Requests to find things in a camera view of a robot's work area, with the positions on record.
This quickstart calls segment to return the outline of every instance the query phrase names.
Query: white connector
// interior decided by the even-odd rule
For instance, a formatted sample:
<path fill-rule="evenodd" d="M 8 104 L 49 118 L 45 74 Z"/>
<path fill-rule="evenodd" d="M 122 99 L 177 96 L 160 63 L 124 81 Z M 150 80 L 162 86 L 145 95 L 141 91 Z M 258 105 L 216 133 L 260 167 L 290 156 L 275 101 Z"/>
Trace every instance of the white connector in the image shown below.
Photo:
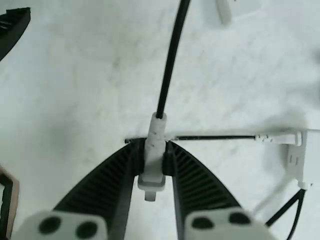
<path fill-rule="evenodd" d="M 286 132 L 258 134 L 255 141 L 288 145 L 286 170 L 298 180 L 298 186 L 307 190 L 320 182 L 320 130 L 301 129 Z"/>
<path fill-rule="evenodd" d="M 287 172 L 307 190 L 312 183 L 320 182 L 320 130 L 305 129 L 301 135 L 300 146 L 289 145 Z"/>
<path fill-rule="evenodd" d="M 302 133 L 298 130 L 255 135 L 254 140 L 261 143 L 302 145 Z"/>
<path fill-rule="evenodd" d="M 167 116 L 162 119 L 152 115 L 148 137 L 144 143 L 144 170 L 138 177 L 138 188 L 145 191 L 145 200 L 156 200 L 156 192 L 165 188 L 166 177 L 162 172 L 163 157 L 166 151 L 165 128 Z"/>

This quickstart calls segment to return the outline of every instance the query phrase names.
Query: white surface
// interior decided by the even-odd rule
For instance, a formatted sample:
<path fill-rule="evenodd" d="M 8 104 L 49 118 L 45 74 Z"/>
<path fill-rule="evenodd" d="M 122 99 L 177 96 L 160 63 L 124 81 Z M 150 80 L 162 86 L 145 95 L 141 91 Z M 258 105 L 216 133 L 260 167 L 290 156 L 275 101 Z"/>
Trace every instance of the white surface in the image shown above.
<path fill-rule="evenodd" d="M 32 20 L 0 62 L 0 163 L 20 180 L 15 228 L 51 209 L 89 171 L 148 133 L 178 1 L 2 0 Z M 193 0 L 166 105 L 167 133 L 320 128 L 320 2 L 270 0 L 220 26 L 214 0 Z M 181 144 L 267 220 L 298 190 L 285 149 L 254 141 Z M 176 239 L 172 183 L 144 202 L 136 186 L 126 239 Z M 306 193 L 294 240 L 316 239 L 320 186 Z M 272 232 L 285 239 L 296 209 Z"/>
<path fill-rule="evenodd" d="M 261 8 L 260 0 L 216 0 L 223 24 L 251 15 Z"/>

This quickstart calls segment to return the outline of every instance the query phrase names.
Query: black cable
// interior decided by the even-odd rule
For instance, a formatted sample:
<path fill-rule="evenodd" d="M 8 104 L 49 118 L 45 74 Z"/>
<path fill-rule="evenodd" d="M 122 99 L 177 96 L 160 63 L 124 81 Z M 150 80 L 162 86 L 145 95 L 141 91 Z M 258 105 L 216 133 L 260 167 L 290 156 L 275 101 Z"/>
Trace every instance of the black cable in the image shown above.
<path fill-rule="evenodd" d="M 171 42 L 169 46 L 169 51 L 166 59 L 166 65 L 164 69 L 164 75 L 162 80 L 162 87 L 158 102 L 158 108 L 156 111 L 156 118 L 162 119 L 164 116 L 166 100 L 169 91 L 170 80 L 172 76 L 172 71 L 175 65 L 175 59 L 177 54 L 177 49 L 179 45 L 179 40 L 182 32 L 182 28 L 184 26 L 186 14 L 188 11 L 190 0 L 181 0 L 180 6 L 178 9 L 178 13 L 176 15 L 173 32 L 171 36 Z"/>
<path fill-rule="evenodd" d="M 297 227 L 297 224 L 298 224 L 298 220 L 299 220 L 299 217 L 300 217 L 300 213 L 301 213 L 302 203 L 304 202 L 304 198 L 305 198 L 305 193 L 306 193 L 306 190 L 301 189 L 299 191 L 298 207 L 297 207 L 297 210 L 296 210 L 296 214 L 295 214 L 295 218 L 294 218 L 294 222 L 293 222 L 291 231 L 290 231 L 289 236 L 287 237 L 286 240 L 290 240 L 292 238 L 292 236 L 294 235 L 294 233 L 295 233 L 295 230 L 296 230 L 296 227 Z"/>
<path fill-rule="evenodd" d="M 266 223 L 267 227 L 274 224 L 295 202 L 299 199 L 300 190 L 282 207 L 277 211 Z"/>
<path fill-rule="evenodd" d="M 304 198 L 305 198 L 305 193 L 306 193 L 306 190 L 300 189 L 282 208 L 280 208 L 279 211 L 276 212 L 275 215 L 273 215 L 266 222 L 265 225 L 267 227 L 270 227 L 272 224 L 274 224 L 275 221 L 277 221 L 298 200 L 298 207 L 296 209 L 294 222 L 293 222 L 291 231 L 289 233 L 289 236 L 286 239 L 286 240 L 290 240 L 292 238 L 292 236 L 294 235 L 296 227 L 297 227 L 297 224 L 298 224 L 298 220 L 299 220 L 299 217 L 300 217 L 302 204 L 303 204 Z"/>
<path fill-rule="evenodd" d="M 146 139 L 145 137 L 138 138 L 126 138 L 124 140 L 125 144 L 128 144 L 135 140 Z M 173 141 L 192 141 L 192 140 L 236 140 L 236 139 L 255 139 L 253 135 L 220 135 L 220 136 L 176 136 Z"/>

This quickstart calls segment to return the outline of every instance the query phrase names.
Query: white plastic tab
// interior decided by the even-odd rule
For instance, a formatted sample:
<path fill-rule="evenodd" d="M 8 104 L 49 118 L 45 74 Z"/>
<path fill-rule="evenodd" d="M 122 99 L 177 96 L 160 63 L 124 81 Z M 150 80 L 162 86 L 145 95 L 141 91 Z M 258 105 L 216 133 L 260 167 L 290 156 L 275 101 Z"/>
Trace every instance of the white plastic tab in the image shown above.
<path fill-rule="evenodd" d="M 274 132 L 268 134 L 258 134 L 254 140 L 260 143 L 286 144 L 286 145 L 302 145 L 302 132 L 298 130 L 290 130 L 284 132 Z"/>
<path fill-rule="evenodd" d="M 303 190 L 309 190 L 309 188 L 311 187 L 311 183 L 304 182 L 304 181 L 298 181 L 298 187 Z"/>
<path fill-rule="evenodd" d="M 190 213 L 184 225 L 185 240 L 276 240 L 263 223 L 241 207 Z"/>
<path fill-rule="evenodd" d="M 28 217 L 11 240 L 108 240 L 107 223 L 100 216 L 42 211 Z"/>
<path fill-rule="evenodd" d="M 163 114 L 162 119 L 156 118 L 156 113 L 152 115 L 148 137 L 144 144 L 144 171 L 138 178 L 139 189 L 146 191 L 146 201 L 155 201 L 156 192 L 165 188 L 166 177 L 162 173 L 162 165 L 166 151 L 166 123 L 166 114 Z"/>

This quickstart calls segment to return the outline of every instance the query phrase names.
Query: mounting hole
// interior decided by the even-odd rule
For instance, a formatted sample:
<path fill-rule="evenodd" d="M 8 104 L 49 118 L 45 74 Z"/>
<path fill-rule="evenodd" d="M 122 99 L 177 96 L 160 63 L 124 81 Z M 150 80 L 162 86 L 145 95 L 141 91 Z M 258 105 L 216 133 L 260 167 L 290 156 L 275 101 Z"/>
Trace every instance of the mounting hole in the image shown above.
<path fill-rule="evenodd" d="M 210 219 L 207 217 L 196 217 L 195 219 L 193 219 L 193 222 L 192 222 L 192 227 L 194 229 L 207 230 L 207 229 L 213 229 L 214 226 L 215 226 L 214 223 L 210 221 Z"/>
<path fill-rule="evenodd" d="M 61 219 L 57 216 L 51 216 L 44 219 L 39 225 L 39 232 L 43 235 L 53 234 L 61 225 Z"/>
<path fill-rule="evenodd" d="M 79 239 L 90 239 L 98 230 L 98 226 L 93 221 L 86 221 L 81 223 L 76 229 L 76 236 Z"/>
<path fill-rule="evenodd" d="M 230 214 L 229 222 L 238 225 L 248 225 L 251 223 L 250 219 L 242 212 L 234 212 Z"/>

